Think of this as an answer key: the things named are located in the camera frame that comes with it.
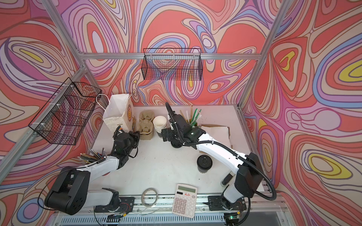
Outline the white paper takeout bag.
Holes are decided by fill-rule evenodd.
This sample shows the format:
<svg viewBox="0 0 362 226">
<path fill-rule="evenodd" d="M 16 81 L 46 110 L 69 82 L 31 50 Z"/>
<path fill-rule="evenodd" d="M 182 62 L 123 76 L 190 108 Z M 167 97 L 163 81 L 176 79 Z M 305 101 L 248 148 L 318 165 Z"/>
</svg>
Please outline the white paper takeout bag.
<svg viewBox="0 0 362 226">
<path fill-rule="evenodd" d="M 103 107 L 98 100 L 105 96 L 108 100 L 107 107 Z M 111 132 L 122 129 L 125 132 L 136 131 L 136 116 L 133 109 L 131 94 L 115 94 L 110 98 L 105 94 L 99 94 L 95 100 L 103 110 L 103 122 Z"/>
</svg>

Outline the black plastic cup lid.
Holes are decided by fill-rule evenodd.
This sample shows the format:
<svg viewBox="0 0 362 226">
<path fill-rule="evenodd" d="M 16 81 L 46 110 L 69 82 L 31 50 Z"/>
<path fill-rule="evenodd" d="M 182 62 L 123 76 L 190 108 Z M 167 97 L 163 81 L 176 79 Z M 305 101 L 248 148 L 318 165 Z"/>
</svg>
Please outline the black plastic cup lid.
<svg viewBox="0 0 362 226">
<path fill-rule="evenodd" d="M 206 164 L 206 163 L 212 163 L 213 161 L 210 156 L 208 155 L 201 155 L 197 158 L 197 164 Z"/>
</svg>

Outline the black white paper coffee cup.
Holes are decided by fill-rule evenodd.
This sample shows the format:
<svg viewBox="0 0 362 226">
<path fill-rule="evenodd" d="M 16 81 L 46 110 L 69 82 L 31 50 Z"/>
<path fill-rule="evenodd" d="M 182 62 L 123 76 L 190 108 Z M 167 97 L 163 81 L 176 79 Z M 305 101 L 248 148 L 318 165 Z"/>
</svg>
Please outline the black white paper coffee cup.
<svg viewBox="0 0 362 226">
<path fill-rule="evenodd" d="M 200 173 L 207 173 L 212 168 L 212 163 L 197 164 Z"/>
</svg>

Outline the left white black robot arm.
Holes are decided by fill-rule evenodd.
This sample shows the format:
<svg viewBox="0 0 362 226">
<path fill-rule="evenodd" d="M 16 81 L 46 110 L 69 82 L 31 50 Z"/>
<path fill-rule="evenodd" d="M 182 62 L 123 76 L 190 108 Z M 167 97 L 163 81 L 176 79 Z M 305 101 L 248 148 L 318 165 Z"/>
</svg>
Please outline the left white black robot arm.
<svg viewBox="0 0 362 226">
<path fill-rule="evenodd" d="M 121 207 L 119 192 L 111 188 L 89 190 L 94 180 L 119 170 L 132 158 L 132 150 L 138 149 L 140 132 L 125 132 L 117 128 L 113 134 L 111 153 L 82 166 L 65 167 L 55 179 L 45 200 L 45 208 L 75 215 L 83 208 L 116 212 Z"/>
</svg>

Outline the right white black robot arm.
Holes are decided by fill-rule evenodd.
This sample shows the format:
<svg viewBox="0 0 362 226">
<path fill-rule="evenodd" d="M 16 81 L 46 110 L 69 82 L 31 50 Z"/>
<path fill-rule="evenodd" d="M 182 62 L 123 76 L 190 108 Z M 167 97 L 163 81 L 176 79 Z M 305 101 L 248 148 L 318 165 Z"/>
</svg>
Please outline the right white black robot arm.
<svg viewBox="0 0 362 226">
<path fill-rule="evenodd" d="M 221 206 L 232 209 L 240 198 L 258 195 L 274 201 L 277 193 L 271 180 L 264 174 L 260 160 L 254 153 L 237 152 L 216 141 L 205 130 L 187 124 L 186 120 L 174 112 L 168 114 L 171 127 L 162 130 L 163 140 L 179 147 L 192 147 L 202 151 L 227 166 L 235 174 L 234 183 L 228 185 L 220 195 Z"/>
</svg>

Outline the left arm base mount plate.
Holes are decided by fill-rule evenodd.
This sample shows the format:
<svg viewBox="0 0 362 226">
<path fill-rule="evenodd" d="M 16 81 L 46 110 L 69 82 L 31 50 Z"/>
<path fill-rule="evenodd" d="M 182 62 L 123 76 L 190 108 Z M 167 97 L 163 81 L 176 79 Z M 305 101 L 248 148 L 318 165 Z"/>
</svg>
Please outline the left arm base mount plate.
<svg viewBox="0 0 362 226">
<path fill-rule="evenodd" d="M 119 197 L 118 201 L 111 201 L 104 206 L 95 206 L 96 213 L 129 213 L 133 211 L 135 197 Z"/>
</svg>

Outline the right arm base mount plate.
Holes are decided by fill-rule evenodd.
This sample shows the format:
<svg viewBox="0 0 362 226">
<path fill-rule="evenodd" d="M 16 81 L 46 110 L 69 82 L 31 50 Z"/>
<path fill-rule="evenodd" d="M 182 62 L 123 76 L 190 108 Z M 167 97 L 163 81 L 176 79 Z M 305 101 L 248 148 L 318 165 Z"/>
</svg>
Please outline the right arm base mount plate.
<svg viewBox="0 0 362 226">
<path fill-rule="evenodd" d="M 247 209 L 246 202 L 243 198 L 238 199 L 236 202 L 231 203 L 220 195 L 210 195 L 205 203 L 209 206 L 211 211 L 240 211 L 243 212 Z"/>
</svg>

